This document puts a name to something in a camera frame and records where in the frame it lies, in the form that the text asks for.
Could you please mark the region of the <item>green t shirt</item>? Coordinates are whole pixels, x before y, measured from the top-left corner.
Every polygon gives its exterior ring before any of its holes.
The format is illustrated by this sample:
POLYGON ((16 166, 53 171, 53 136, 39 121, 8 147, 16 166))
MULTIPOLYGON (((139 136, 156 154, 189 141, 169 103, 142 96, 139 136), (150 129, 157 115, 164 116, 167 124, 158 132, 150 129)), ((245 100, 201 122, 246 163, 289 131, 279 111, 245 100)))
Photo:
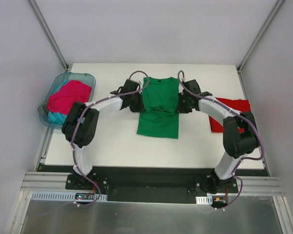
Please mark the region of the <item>green t shirt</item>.
POLYGON ((140 113, 137 134, 147 137, 179 137, 179 81, 176 78, 144 78, 142 91, 145 112, 140 113))

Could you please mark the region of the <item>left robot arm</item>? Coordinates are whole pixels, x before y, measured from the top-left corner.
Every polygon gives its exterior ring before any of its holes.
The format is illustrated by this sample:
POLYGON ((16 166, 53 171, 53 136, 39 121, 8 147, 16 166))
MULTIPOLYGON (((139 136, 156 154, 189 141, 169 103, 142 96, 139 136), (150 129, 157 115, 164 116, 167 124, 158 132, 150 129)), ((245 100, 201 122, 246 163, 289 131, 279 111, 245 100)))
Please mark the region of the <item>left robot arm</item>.
POLYGON ((132 111, 142 112, 142 90, 146 88, 140 83, 127 79, 123 86, 99 101, 88 103, 74 102, 62 126, 62 133, 69 142, 73 154, 73 170, 79 176, 76 183, 82 189, 90 189, 93 177, 90 156, 87 155, 88 146, 96 133, 98 120, 110 113, 129 107, 132 111))

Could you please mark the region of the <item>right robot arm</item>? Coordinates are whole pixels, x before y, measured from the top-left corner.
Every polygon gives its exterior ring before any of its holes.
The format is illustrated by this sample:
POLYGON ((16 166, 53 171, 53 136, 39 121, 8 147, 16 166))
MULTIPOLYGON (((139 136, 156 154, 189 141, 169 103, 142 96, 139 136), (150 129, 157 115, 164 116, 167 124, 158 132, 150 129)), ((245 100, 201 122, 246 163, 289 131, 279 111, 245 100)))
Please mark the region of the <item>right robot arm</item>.
POLYGON ((248 155, 261 147, 262 141, 251 112, 240 112, 222 103, 209 92, 201 92, 195 80, 178 80, 183 91, 178 94, 176 112, 196 110, 213 118, 223 127, 224 154, 200 188, 211 194, 222 192, 234 178, 235 171, 248 155))

